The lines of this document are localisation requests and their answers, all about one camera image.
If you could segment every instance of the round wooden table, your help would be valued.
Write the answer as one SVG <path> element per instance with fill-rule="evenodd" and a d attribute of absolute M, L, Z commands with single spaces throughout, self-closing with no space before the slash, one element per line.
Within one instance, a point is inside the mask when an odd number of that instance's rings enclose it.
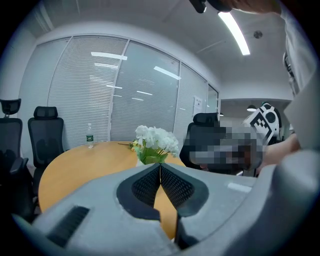
<path fill-rule="evenodd" d="M 45 169 L 39 184 L 38 198 L 42 212 L 69 195 L 86 182 L 133 168 L 137 156 L 123 141 L 95 143 L 93 148 L 86 145 L 64 152 Z M 184 166 L 179 158 L 171 155 L 166 163 Z M 160 212 L 161 226 L 170 239 L 176 234 L 177 211 L 160 186 L 154 208 Z"/>

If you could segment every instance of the person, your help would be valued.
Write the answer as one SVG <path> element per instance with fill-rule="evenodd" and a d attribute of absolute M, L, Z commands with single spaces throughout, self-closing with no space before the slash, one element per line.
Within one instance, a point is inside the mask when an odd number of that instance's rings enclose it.
<path fill-rule="evenodd" d="M 299 11 L 297 0 L 220 0 L 225 6 L 249 13 L 267 14 L 275 13 L 280 15 L 285 21 L 286 33 L 286 54 L 300 91 L 319 71 L 319 60 L 306 35 L 284 5 L 290 6 Z M 266 152 L 262 164 L 257 168 L 257 173 L 268 165 L 279 164 L 282 159 L 300 149 L 299 140 L 295 133 L 291 134 L 285 141 L 270 145 Z"/>

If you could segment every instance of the plastic bottle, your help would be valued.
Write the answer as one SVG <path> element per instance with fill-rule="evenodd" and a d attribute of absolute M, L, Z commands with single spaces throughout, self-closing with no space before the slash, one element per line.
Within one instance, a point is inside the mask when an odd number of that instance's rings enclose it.
<path fill-rule="evenodd" d="M 88 128 L 86 130 L 86 144 L 89 149 L 94 147 L 94 134 L 91 128 L 91 123 L 88 123 Z"/>

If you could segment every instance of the black office chair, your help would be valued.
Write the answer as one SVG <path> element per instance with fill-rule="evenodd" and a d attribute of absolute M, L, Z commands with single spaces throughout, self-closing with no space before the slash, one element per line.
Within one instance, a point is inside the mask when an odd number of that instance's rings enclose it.
<path fill-rule="evenodd" d="M 28 121 L 33 152 L 33 193 L 37 196 L 39 183 L 46 167 L 64 152 L 62 131 L 64 120 L 58 117 L 55 106 L 37 106 Z"/>
<path fill-rule="evenodd" d="M 23 217 L 27 221 L 34 218 L 32 176 L 27 169 L 28 158 L 20 157 L 22 121 L 9 118 L 16 114 L 21 99 L 1 100 L 4 118 L 0 118 L 0 183 L 3 199 L 11 213 Z"/>

